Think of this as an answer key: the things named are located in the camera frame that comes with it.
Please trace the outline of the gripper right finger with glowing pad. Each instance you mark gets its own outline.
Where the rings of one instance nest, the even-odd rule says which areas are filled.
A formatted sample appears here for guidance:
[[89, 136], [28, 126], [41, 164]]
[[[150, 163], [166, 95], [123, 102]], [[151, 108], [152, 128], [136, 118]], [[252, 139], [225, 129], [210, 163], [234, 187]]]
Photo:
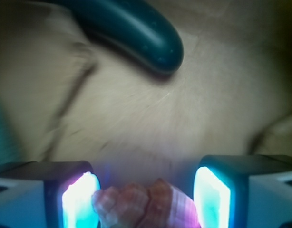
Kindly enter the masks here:
[[292, 157], [207, 155], [193, 199], [203, 228], [292, 228]]

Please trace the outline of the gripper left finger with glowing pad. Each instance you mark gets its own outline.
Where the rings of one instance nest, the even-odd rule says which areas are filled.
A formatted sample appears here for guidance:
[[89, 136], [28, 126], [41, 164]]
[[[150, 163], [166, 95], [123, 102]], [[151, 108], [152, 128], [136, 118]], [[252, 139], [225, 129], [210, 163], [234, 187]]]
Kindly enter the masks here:
[[97, 228], [99, 189], [86, 161], [0, 165], [0, 228]]

